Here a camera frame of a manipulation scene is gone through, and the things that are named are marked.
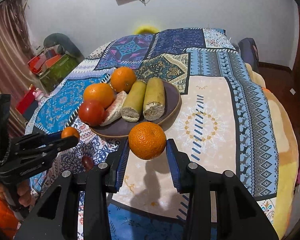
person's hand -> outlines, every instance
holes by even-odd
[[[0,198],[5,200],[5,186],[0,183]],[[32,201],[31,190],[28,180],[24,180],[17,187],[17,193],[20,196],[19,203],[25,207],[29,206]]]

tomato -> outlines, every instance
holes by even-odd
[[[79,107],[79,118],[88,126],[98,126],[104,120],[105,109],[96,100],[86,100]]]

metal bolt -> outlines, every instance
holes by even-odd
[[[196,169],[198,167],[198,165],[196,163],[189,163],[188,167],[191,169]]]
[[[99,163],[99,164],[98,164],[98,167],[99,167],[100,169],[105,169],[106,167],[108,167],[108,164],[107,164],[107,163]]]
[[[64,171],[62,173],[62,177],[66,178],[66,177],[69,177],[71,175],[71,171]]]
[[[227,177],[229,177],[229,178],[232,178],[233,177],[233,175],[234,175],[234,173],[232,172],[232,171],[225,171],[225,175],[227,176]]]

tangerine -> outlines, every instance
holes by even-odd
[[[111,85],[117,93],[125,91],[129,93],[133,83],[137,80],[136,74],[129,67],[120,67],[111,75]]]
[[[73,135],[76,136],[78,139],[80,139],[79,131],[74,127],[68,126],[63,129],[61,133],[61,138],[66,138],[68,136],[73,136]]]
[[[104,109],[108,108],[115,99],[112,87],[107,83],[91,84],[83,92],[83,100],[97,100]]]
[[[131,129],[128,141],[135,156],[142,160],[151,160],[164,151],[167,137],[159,125],[142,122]]]

plate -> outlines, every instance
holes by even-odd
[[[163,116],[159,119],[152,121],[161,125],[167,119],[169,119],[175,111],[178,109],[178,106],[181,104],[181,96],[179,90],[172,84],[164,81],[164,90],[165,90],[165,108]],[[99,136],[106,138],[122,138],[128,137],[130,130],[136,126],[138,123],[147,122],[147,120],[142,115],[138,122],[127,122],[123,118],[119,118],[108,124],[106,126],[90,127],[90,129]]]

